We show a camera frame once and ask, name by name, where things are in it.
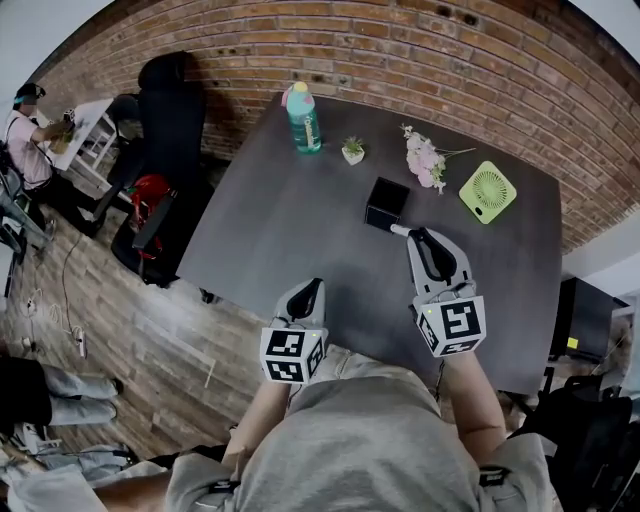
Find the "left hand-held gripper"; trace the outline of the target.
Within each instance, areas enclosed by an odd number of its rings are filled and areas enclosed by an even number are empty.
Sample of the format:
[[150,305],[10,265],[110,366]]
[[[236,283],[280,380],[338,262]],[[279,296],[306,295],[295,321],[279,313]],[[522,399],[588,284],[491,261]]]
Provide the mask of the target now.
[[260,362],[265,377],[271,382],[307,385],[325,358],[328,330],[288,321],[324,324],[324,280],[310,279],[287,291],[278,299],[274,316],[279,318],[261,331]]

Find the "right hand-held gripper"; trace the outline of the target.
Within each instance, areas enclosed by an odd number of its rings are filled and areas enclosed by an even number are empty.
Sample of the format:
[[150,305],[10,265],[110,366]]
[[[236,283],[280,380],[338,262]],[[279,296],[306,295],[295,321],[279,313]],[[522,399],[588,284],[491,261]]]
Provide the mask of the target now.
[[473,352],[486,338],[484,297],[466,253],[432,229],[411,229],[407,253],[416,295],[414,322],[435,358]]

